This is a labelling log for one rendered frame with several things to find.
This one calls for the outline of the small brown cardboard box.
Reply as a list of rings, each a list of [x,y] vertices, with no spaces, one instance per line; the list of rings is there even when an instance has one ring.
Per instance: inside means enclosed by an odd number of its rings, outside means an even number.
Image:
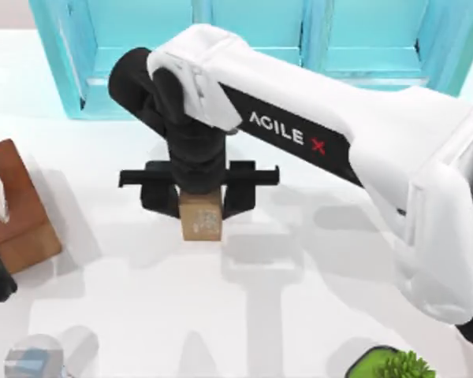
[[[187,191],[179,194],[181,230],[185,241],[222,240],[222,192],[220,189],[204,195]]]

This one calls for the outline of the brown tissue box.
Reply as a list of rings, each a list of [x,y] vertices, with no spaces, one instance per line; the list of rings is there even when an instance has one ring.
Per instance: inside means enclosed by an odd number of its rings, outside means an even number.
[[[0,141],[0,177],[9,207],[9,222],[0,221],[0,257],[17,273],[59,254],[61,243],[12,139]]]

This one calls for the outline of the green plant in black pot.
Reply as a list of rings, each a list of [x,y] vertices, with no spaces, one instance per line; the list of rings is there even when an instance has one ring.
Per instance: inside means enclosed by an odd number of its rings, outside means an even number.
[[[412,350],[374,346],[351,364],[344,378],[437,378],[437,373]]]

